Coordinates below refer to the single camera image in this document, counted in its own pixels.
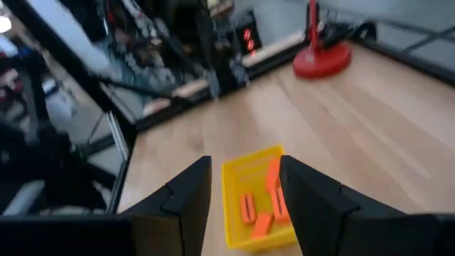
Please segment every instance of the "yellow basket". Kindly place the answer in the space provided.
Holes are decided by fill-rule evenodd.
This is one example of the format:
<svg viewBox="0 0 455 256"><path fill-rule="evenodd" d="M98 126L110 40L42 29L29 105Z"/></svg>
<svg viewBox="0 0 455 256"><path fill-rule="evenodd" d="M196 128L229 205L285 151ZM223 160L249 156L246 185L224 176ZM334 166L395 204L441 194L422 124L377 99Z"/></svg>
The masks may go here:
<svg viewBox="0 0 455 256"><path fill-rule="evenodd" d="M242 222L240 198L244 193L253 193L257 214L273 213L265 181L270 162L282 154L284 150L281 145L273 146L223 164L223 207L226 243L229 248L257 252L297 241L291 224L280 225L274 221L265 237L252 239L250 233L254 225Z"/></svg>

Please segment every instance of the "orange block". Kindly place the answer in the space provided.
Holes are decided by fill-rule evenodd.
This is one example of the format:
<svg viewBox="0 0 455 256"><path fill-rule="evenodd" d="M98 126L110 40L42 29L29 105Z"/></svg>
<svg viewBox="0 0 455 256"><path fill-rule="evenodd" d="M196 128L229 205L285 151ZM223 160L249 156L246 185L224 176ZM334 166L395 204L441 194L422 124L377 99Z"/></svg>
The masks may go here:
<svg viewBox="0 0 455 256"><path fill-rule="evenodd" d="M242 209L243 223L250 224L256 221L255 201L253 194L246 193L240 199L240 207Z"/></svg>
<svg viewBox="0 0 455 256"><path fill-rule="evenodd" d="M272 207L275 220L281 224L287 224L291 221L289 213L284 202L283 190L276 188L273 193L270 194L272 197Z"/></svg>
<svg viewBox="0 0 455 256"><path fill-rule="evenodd" d="M251 232L251 238L263 238L270 229L272 225L273 215L270 213L260 213L257 216L255 228Z"/></svg>
<svg viewBox="0 0 455 256"><path fill-rule="evenodd" d="M270 163L266 179L265 187L269 193L279 187L279 158Z"/></svg>

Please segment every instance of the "wooden tabletop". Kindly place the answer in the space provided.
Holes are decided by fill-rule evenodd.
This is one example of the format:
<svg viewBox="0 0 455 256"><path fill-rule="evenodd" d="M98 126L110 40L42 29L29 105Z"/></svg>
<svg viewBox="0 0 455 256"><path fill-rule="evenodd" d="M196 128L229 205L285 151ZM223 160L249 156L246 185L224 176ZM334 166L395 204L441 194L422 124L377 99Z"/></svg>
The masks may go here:
<svg viewBox="0 0 455 256"><path fill-rule="evenodd" d="M455 90L353 46L341 74L298 80L290 65L137 138L119 210L202 155L213 158L203 255L226 250L221 164L283 144L300 161L408 213L455 211ZM297 245L263 255L301 255Z"/></svg>

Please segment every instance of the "red lamp base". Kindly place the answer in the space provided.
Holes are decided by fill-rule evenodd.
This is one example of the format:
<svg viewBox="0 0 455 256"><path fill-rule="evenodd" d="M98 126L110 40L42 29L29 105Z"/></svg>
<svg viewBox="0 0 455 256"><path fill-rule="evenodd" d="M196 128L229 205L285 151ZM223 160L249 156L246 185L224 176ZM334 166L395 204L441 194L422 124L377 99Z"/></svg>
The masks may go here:
<svg viewBox="0 0 455 256"><path fill-rule="evenodd" d="M347 43L339 43L327 50L314 51L310 46L294 59L293 68L301 78L323 78L342 71L350 63Z"/></svg>

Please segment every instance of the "black metal frame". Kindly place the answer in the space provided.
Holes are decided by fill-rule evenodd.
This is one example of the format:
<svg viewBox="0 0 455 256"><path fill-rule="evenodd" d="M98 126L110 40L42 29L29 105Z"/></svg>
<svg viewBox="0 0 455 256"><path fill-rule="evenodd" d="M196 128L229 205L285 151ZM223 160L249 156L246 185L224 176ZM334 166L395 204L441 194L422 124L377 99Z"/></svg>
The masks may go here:
<svg viewBox="0 0 455 256"><path fill-rule="evenodd" d="M75 54L67 47L64 42L56 35L56 33L41 19L41 17L30 7L27 0L4 0L4 3L13 11L14 15L19 18L22 23L27 27L31 28L30 31L35 36L40 43L47 48L53 57L62 64L62 66L77 80L80 86L88 93L88 95L102 108L103 112L111 111L119 120L120 127L127 138L127 143L129 145L129 158L122 164L122 168L119 173L118 181L116 182L114 192L112 194L112 205L109 207L109 212L114 213L117 209L119 198L122 192L124 179L126 177L129 160L131 158L132 149L134 147L134 141L137 137L137 134L147 130L157 124L165 122L166 120L175 117L176 115L183 113L187 110L190 110L192 107L207 102L211 99L210 90L208 88L196 93L189 100L188 104L172 104L171 106L161 110L160 112L144 117L143 119L138 120L136 123L132 124L127 120L122 111L106 96L105 92L100 87L100 81L90 76L85 66L82 62L75 56ZM450 28L447 31L442 31L437 33L434 31L427 30L425 28L420 28L416 26L410 26L407 24L396 23L394 21L387 21L381 19L384 23L391 26L395 26L408 31L415 31L418 33L426 33L428 38L424 40L425 42L431 42L437 38L451 38L450 40L455 40L450 36L447 36L454 28ZM209 40L211 33L206 33L204 36L207 38L202 38L201 40ZM455 85L455 73L447 70L443 67L433 65L428 63L425 60L418 59L409 54L409 49L407 51L396 51L394 49L388 48L386 46L381 46L377 43L370 41L358 41L356 42L363 47L386 55L394 60L400 61L412 68L417 69L423 73L431 75L435 78L443 80L450 85ZM248 73L251 79L258 78L259 76L265 74L266 72L278 67L279 65L288 63L293 57L298 53L298 51L308 44L307 41L304 41L296 46L292 46L288 49L283 50L280 53L277 53L261 63L258 63L250 68L248 68ZM208 59L213 59L211 56L212 53L207 53ZM235 91L244 87L244 85L238 85L236 88L230 89ZM86 152L88 154L96 154L99 151L102 151L110 146L114 145L114 140L111 135L107 135L97 141L91 143L87 148Z"/></svg>

